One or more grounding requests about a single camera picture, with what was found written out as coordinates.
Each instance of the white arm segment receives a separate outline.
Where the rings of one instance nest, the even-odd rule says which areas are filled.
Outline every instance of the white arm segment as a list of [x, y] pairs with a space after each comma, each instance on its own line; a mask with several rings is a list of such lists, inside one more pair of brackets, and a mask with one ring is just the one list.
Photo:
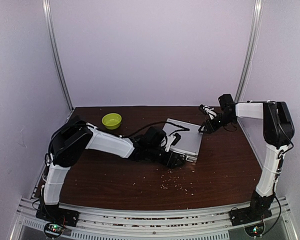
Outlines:
[[85, 149], [99, 150], [121, 158], [128, 158], [135, 149], [129, 138], [120, 138], [90, 126], [89, 130], [93, 132], [93, 136]]
[[46, 205], [56, 205], [59, 203], [62, 185], [70, 168], [71, 167], [62, 167], [53, 164], [50, 165], [46, 183], [41, 187], [41, 191], [43, 189], [43, 199]]
[[264, 119], [264, 105], [262, 102], [244, 102], [235, 105], [238, 118]]
[[[93, 132], [93, 136], [85, 149], [99, 150], [118, 155], [121, 158], [128, 158], [135, 149], [132, 141], [128, 138], [120, 138], [99, 131], [96, 127], [90, 125], [88, 127]], [[43, 198], [46, 205], [59, 203], [60, 192], [70, 168], [54, 165], [53, 163], [50, 165], [43, 189]]]
[[276, 191], [276, 189], [274, 189], [273, 192], [276, 174], [281, 173], [281, 169], [278, 169], [280, 161], [278, 156], [282, 150], [286, 151], [287, 149], [287, 145], [281, 146], [279, 149], [277, 149], [273, 145], [266, 144], [266, 156], [263, 170], [255, 190], [261, 197], [269, 197]]

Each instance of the small green bowl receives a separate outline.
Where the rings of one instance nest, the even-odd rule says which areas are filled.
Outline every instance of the small green bowl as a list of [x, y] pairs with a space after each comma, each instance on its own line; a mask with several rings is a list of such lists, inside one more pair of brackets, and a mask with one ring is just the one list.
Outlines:
[[102, 124], [109, 130], [117, 129], [122, 117], [118, 113], [109, 113], [102, 118]]

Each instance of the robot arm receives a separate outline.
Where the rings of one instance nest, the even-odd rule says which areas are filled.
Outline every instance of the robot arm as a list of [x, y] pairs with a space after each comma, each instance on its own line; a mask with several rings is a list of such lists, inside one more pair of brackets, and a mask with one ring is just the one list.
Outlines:
[[219, 97], [223, 113], [212, 114], [212, 108], [201, 105], [199, 109], [208, 114], [199, 132], [212, 134], [219, 128], [236, 123], [237, 118], [263, 120], [263, 137], [266, 142], [266, 157], [262, 174], [252, 194], [250, 207], [230, 212], [232, 225], [246, 224], [261, 217], [270, 217], [269, 210], [276, 194], [278, 178], [282, 171], [284, 157], [294, 136], [294, 125], [285, 102], [243, 102], [234, 103], [230, 94]]
[[[189, 130], [170, 124], [183, 131]], [[186, 161], [185, 155], [170, 150], [170, 146], [177, 144], [180, 138], [178, 133], [167, 136], [162, 129], [154, 126], [136, 137], [117, 136], [100, 130], [79, 116], [72, 118], [52, 135], [45, 160], [46, 171], [42, 177], [44, 183], [37, 218], [54, 222], [65, 219], [66, 225], [76, 225], [78, 212], [59, 208], [59, 198], [68, 171], [85, 149], [99, 150], [133, 161], [150, 160], [175, 168]]]

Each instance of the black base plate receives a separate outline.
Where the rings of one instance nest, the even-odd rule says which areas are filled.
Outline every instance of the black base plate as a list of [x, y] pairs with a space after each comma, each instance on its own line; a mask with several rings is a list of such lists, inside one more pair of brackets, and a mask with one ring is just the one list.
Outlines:
[[78, 222], [78, 218], [79, 218], [78, 211], [64, 209], [64, 208], [58, 208], [57, 214], [53, 214], [53, 213], [50, 213], [50, 214], [52, 214], [52, 216], [56, 219], [56, 221], [54, 221], [54, 219], [52, 219], [49, 215], [44, 214], [44, 213], [42, 213], [42, 211], [39, 211], [39, 210], [36, 212], [35, 217], [38, 219], [48, 221], [48, 222], [57, 223], [60, 226], [64, 225], [64, 218], [65, 218], [66, 226], [70, 226], [70, 227], [77, 226], [77, 222]]
[[[241, 209], [235, 209], [231, 210], [229, 212], [230, 220], [232, 223], [232, 226], [238, 226], [242, 224], [249, 224], [258, 220], [261, 220], [261, 217], [258, 217], [257, 219], [250, 219], [248, 217], [248, 213], [250, 213], [251, 208], [250, 207], [245, 207]], [[267, 210], [264, 212], [264, 218], [269, 218], [272, 216], [272, 213], [270, 210]]]

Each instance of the brown tabletop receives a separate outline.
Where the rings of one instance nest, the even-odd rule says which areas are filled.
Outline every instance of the brown tabletop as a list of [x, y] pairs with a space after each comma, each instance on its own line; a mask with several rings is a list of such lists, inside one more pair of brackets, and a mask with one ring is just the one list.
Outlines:
[[[77, 107], [72, 116], [103, 128], [101, 119], [108, 113], [122, 116], [122, 125], [113, 131], [122, 135], [167, 118], [198, 125], [206, 119], [197, 107], [187, 106]], [[116, 210], [222, 206], [249, 201], [260, 176], [258, 161], [237, 126], [235, 132], [219, 129], [205, 134], [197, 163], [172, 170], [85, 150], [66, 176], [60, 202]]]

